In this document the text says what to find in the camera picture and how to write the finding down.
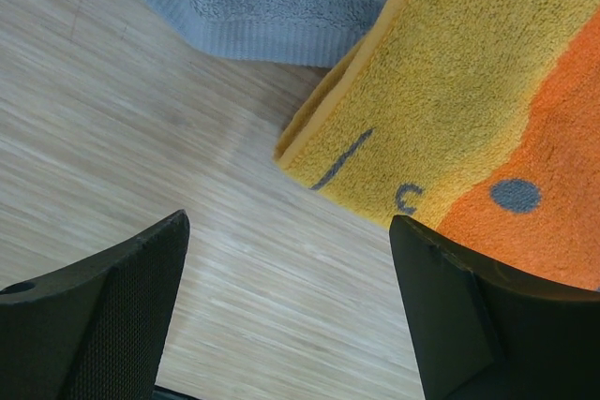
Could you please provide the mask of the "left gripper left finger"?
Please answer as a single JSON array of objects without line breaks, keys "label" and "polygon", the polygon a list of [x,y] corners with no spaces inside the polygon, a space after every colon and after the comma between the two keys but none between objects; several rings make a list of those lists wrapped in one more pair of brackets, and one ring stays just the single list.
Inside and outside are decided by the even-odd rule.
[{"label": "left gripper left finger", "polygon": [[121,244],[2,289],[2,398],[151,398],[189,234],[179,210]]}]

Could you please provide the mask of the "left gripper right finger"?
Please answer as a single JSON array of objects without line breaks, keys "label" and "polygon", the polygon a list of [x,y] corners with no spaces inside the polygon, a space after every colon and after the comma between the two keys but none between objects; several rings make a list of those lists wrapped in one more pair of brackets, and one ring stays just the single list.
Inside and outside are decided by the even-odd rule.
[{"label": "left gripper right finger", "polygon": [[527,274],[407,216],[389,230],[428,399],[595,399],[599,295]]}]

